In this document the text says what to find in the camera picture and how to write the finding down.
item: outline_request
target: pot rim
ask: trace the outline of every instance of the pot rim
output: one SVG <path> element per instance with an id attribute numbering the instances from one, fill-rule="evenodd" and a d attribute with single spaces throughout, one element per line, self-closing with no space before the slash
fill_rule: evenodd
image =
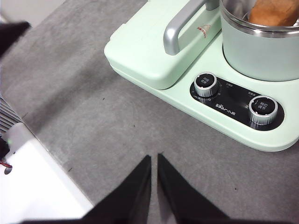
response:
<path id="1" fill-rule="evenodd" d="M 236 29 L 247 34 L 270 37 L 270 38 L 288 38 L 299 36 L 299 26 L 264 26 L 248 21 L 241 20 L 231 14 L 224 6 L 223 0 L 221 2 L 221 15 L 224 19 Z"/>

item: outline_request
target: red wire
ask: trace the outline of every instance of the red wire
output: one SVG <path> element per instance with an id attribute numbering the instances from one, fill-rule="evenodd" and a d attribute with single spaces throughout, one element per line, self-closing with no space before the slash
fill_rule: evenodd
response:
<path id="1" fill-rule="evenodd" d="M 0 161 L 0 165 L 4 166 L 4 167 L 7 167 L 7 168 L 12 168 L 13 166 L 7 164 L 7 163 L 4 163 L 2 161 Z"/>

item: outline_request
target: gray carpet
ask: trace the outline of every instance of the gray carpet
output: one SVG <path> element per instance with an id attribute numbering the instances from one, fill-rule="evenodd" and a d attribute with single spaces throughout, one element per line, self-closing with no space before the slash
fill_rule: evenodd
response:
<path id="1" fill-rule="evenodd" d="M 250 149 L 113 72 L 103 50 L 145 0 L 68 0 L 2 61 L 1 91 L 97 203 L 152 156 L 149 224 L 163 223 L 157 153 L 233 218 L 299 223 L 299 144 Z"/>

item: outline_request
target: mint green appliance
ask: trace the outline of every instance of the mint green appliance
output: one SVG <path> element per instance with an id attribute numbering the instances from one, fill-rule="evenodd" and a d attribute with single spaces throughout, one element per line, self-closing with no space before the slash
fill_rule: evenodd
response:
<path id="1" fill-rule="evenodd" d="M 150 0 L 113 33 L 105 55 L 125 79 L 240 143 L 289 148 L 299 139 L 299 79 L 245 76 L 222 44 L 218 0 Z"/>

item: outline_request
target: floor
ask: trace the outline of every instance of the floor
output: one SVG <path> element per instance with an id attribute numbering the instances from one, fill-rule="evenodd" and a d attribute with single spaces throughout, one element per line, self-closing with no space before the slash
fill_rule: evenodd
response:
<path id="1" fill-rule="evenodd" d="M 28 21 L 32 27 L 40 24 L 65 0 L 1 0 L 1 21 Z"/>
<path id="2" fill-rule="evenodd" d="M 1 224 L 81 218 L 93 207 L 22 123 L 4 138 L 11 143 L 7 161 L 13 169 L 4 175 L 0 167 Z"/>

